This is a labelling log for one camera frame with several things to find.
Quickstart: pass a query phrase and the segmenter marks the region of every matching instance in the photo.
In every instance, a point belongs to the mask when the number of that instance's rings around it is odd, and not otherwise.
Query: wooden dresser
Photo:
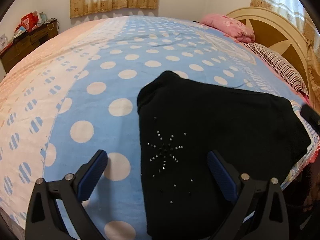
[[[12,45],[0,54],[5,72],[8,73],[25,56],[57,35],[57,19],[52,19],[35,30],[29,33],[25,32],[15,38]]]

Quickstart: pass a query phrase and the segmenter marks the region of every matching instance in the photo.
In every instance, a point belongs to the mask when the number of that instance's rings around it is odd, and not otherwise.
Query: folded black clothing
[[[144,87],[137,104],[153,240],[202,239],[228,215],[232,206],[207,165],[210,150],[240,174],[282,183],[311,143],[287,99],[186,80],[171,71]]]

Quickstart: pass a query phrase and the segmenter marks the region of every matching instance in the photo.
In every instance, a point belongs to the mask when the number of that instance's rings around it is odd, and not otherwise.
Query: blue polka dot bed sheet
[[[222,32],[163,17],[93,21],[46,42],[0,84],[0,207],[25,228],[36,179],[60,180],[103,149],[109,162],[83,202],[85,210],[106,239],[151,239],[140,181],[136,100],[141,88],[165,70],[290,100],[311,144],[282,188],[317,154],[319,137],[299,113],[302,96]],[[78,238],[59,206],[68,231]]]

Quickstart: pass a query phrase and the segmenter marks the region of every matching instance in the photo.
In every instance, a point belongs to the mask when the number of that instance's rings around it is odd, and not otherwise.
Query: pillow
[[[258,43],[243,44],[268,63],[294,90],[309,95],[300,73],[279,53]]]
[[[255,42],[253,30],[247,28],[243,23],[221,14],[208,14],[202,20],[202,24],[216,28],[240,42]]]

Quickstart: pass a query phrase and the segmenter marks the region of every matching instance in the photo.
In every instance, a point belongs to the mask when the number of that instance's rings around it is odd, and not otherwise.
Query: wooden headboard
[[[320,113],[308,74],[308,41],[302,33],[282,16],[261,7],[240,8],[227,15],[254,30],[257,43],[280,53],[296,68],[308,87],[311,105]]]

